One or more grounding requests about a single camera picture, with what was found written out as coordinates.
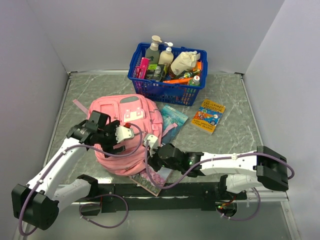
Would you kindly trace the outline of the floral notebook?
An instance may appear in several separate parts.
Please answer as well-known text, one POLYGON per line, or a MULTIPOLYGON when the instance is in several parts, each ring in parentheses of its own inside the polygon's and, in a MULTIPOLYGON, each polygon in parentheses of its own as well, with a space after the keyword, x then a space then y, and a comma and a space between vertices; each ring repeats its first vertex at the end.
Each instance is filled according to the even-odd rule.
MULTIPOLYGON (((152 179, 156 182, 159 186, 164 186, 167 182, 169 176, 171 175, 172 171, 169 168, 162 167, 159 171, 155 171, 151 166, 148 166, 149 173, 152 179)), ((143 189, 147 190, 154 196, 158 196, 161 192, 161 188, 155 186, 153 182, 150 180, 147 171, 144 169, 138 174, 132 175, 129 177, 134 183, 138 186, 142 187, 143 189)))

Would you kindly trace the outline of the pink student backpack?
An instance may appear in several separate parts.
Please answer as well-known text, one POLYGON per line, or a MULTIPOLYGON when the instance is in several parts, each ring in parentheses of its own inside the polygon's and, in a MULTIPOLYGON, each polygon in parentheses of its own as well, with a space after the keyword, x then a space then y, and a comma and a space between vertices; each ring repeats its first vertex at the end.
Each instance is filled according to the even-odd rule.
MULTIPOLYGON (((108 114, 111 119, 119 120, 120 125, 135 124, 142 131, 142 137, 152 134, 161 143, 163 136, 170 130, 178 127, 176 123, 164 126, 161 112, 156 103, 140 94, 125 94, 103 96, 94 100, 89 108, 86 108, 78 100, 73 103, 89 117, 93 111, 108 114)), ((129 177, 136 175, 145 169, 145 147, 140 142, 139 130, 133 127, 135 137, 125 140, 116 145, 115 148, 125 147, 120 157, 105 157, 103 153, 95 151, 97 161, 110 173, 129 177)))

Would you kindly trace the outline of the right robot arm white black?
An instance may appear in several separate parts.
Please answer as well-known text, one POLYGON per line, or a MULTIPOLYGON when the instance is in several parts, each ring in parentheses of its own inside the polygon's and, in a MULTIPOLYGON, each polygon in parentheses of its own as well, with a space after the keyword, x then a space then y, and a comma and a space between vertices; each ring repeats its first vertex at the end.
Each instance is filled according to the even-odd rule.
POLYGON ((223 199, 261 186, 285 192, 289 189, 289 179, 294 176, 287 159, 266 146, 246 153, 214 154, 183 152, 168 143, 157 148, 148 146, 144 163, 156 172, 161 168, 178 171, 183 178, 220 174, 218 193, 223 199))

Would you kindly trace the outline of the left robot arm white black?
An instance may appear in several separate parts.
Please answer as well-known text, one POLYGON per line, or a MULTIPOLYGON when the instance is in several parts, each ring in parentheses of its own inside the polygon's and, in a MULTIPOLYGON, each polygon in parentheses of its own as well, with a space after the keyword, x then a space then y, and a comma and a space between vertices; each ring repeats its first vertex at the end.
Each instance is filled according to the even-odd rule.
POLYGON ((124 147, 115 146, 132 137, 134 133, 130 124, 121 126, 119 120, 112 121, 109 115, 98 111, 93 111, 89 119, 71 127, 46 166, 27 184, 17 184, 11 192, 13 214, 19 220, 20 234, 26 235, 23 223, 46 230, 58 214, 73 202, 83 198, 95 200, 99 195, 97 179, 80 175, 71 184, 58 188, 62 178, 96 144, 101 145, 101 153, 106 156, 118 157, 124 147))

